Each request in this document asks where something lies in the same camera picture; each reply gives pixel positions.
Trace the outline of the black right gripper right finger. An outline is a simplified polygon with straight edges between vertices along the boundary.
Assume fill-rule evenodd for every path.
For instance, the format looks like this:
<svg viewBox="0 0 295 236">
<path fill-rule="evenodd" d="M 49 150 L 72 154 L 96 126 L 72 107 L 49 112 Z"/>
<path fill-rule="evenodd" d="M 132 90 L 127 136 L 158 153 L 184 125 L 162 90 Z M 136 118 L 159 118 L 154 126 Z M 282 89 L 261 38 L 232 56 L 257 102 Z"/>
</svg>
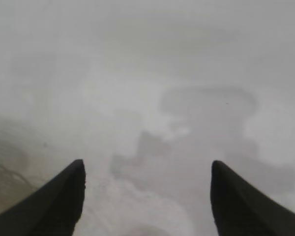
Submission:
<svg viewBox="0 0 295 236">
<path fill-rule="evenodd" d="M 295 213 L 222 161 L 211 166 L 210 203 L 220 236 L 295 236 Z"/>
</svg>

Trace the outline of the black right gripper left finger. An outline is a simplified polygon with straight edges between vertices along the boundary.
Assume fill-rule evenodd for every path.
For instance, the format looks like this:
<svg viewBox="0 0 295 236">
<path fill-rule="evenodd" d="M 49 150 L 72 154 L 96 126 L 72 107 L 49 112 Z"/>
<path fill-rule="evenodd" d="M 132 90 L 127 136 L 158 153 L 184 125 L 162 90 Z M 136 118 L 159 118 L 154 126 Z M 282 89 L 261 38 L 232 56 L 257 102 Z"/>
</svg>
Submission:
<svg viewBox="0 0 295 236">
<path fill-rule="evenodd" d="M 0 236 L 71 236 L 85 200 L 86 171 L 74 160 L 24 200 L 0 213 Z"/>
</svg>

